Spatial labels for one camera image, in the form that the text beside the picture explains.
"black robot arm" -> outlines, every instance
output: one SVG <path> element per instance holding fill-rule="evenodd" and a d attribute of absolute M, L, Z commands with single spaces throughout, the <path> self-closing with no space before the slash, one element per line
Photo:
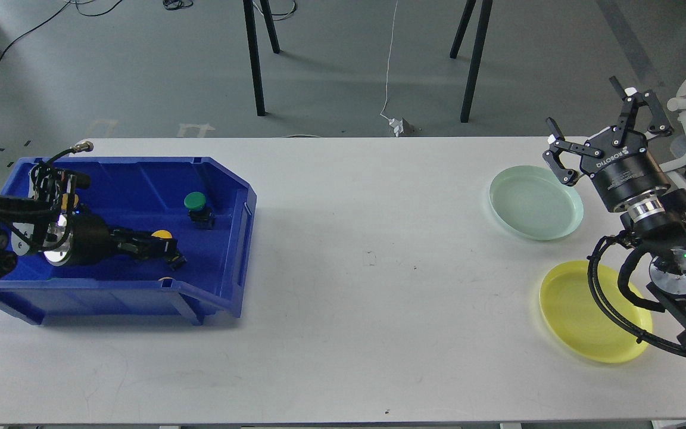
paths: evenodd
<path fill-rule="evenodd" d="M 171 269 L 186 263 L 168 231 L 108 227 L 85 204 L 77 204 L 76 190 L 88 188 L 89 177 L 52 163 L 92 149 L 85 141 L 38 163 L 29 173 L 30 197 L 0 195 L 0 279 L 13 271 L 17 256 L 35 254 L 54 266 L 89 265 L 116 254 L 135 260 L 163 258 Z"/>
<path fill-rule="evenodd" d="M 623 213 L 623 231 L 599 241 L 589 256 L 589 286 L 594 301 L 610 320 L 637 337 L 662 350 L 686 358 L 686 190 L 667 192 L 669 178 L 650 155 L 647 142 L 669 136 L 673 130 L 655 93 L 623 89 L 610 78 L 623 106 L 615 125 L 604 128 L 583 144 L 566 141 L 553 119 L 547 119 L 551 135 L 544 160 L 563 185 L 572 186 L 579 177 L 560 161 L 562 152 L 579 155 L 580 171 L 588 176 L 608 212 Z M 640 108 L 651 112 L 646 133 L 634 129 Z M 631 323 L 610 305 L 602 293 L 597 266 L 608 247 L 620 244 L 631 253 L 621 266 L 618 289 L 632 304 L 655 312 L 666 310 L 684 327 L 679 344 L 664 340 Z M 647 286 L 657 301 L 643 299 L 629 289 L 629 277 L 645 255 L 651 256 Z"/>

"chair leg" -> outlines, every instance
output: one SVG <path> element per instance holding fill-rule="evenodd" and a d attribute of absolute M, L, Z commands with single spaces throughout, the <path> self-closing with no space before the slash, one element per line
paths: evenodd
<path fill-rule="evenodd" d="M 253 94 L 255 95 L 255 109 L 258 116 L 265 116 L 264 87 L 261 84 L 261 63 L 258 62 L 258 40 L 255 35 L 255 14 L 253 1 L 242 0 L 245 11 L 245 30 L 248 32 L 248 52 L 250 52 L 250 68 L 253 75 Z"/>
<path fill-rule="evenodd" d="M 476 0 L 467 0 L 465 2 L 465 10 L 462 11 L 460 18 L 460 26 L 457 27 L 457 34 L 454 35 L 454 43 L 451 44 L 451 52 L 449 58 L 457 59 L 457 54 L 460 52 L 460 45 L 465 38 L 465 31 L 467 30 L 467 23 L 470 22 L 470 16 L 473 15 L 473 9 L 476 8 Z"/>
<path fill-rule="evenodd" d="M 266 22 L 266 30 L 269 32 L 269 41 L 272 42 L 272 51 L 275 54 L 280 52 L 280 42 L 277 41 L 277 32 L 275 31 L 275 20 L 272 19 L 272 8 L 269 7 L 269 0 L 261 0 L 261 10 L 264 13 L 264 22 Z"/>
<path fill-rule="evenodd" d="M 478 80 L 478 70 L 481 66 L 481 56 L 484 54 L 485 35 L 488 30 L 488 19 L 491 16 L 491 7 L 494 0 L 484 0 L 481 3 L 481 13 L 476 32 L 476 43 L 473 46 L 473 58 L 470 60 L 470 72 L 467 75 L 467 85 L 465 86 L 465 96 L 462 101 L 462 112 L 460 122 L 468 122 L 470 118 L 470 108 L 473 105 L 473 95 L 476 92 L 476 81 Z"/>

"yellow button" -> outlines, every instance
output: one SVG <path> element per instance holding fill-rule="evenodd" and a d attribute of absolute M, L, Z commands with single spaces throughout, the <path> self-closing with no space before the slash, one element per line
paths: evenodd
<path fill-rule="evenodd" d="M 153 237 L 158 237 L 158 238 L 173 238 L 174 236 L 171 235 L 169 231 L 166 230 L 157 230 L 152 233 Z"/>

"green plate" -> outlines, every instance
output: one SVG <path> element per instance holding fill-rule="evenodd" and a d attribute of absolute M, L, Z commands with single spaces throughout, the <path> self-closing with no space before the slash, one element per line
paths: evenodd
<path fill-rule="evenodd" d="M 541 167 L 514 166 L 499 173 L 488 188 L 488 200 L 499 222 L 532 240 L 567 236 L 584 217 L 579 193 Z"/>

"white table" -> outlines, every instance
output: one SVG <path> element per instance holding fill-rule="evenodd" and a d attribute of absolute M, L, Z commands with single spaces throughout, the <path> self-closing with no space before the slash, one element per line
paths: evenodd
<path fill-rule="evenodd" d="M 93 156 L 212 157 L 253 185 L 243 317 L 33 327 L 0 312 L 0 424 L 686 418 L 686 359 L 597 364 L 544 328 L 547 271 L 620 230 L 586 179 L 569 237 L 497 225 L 488 183 L 543 166 L 544 138 L 94 141 Z"/>

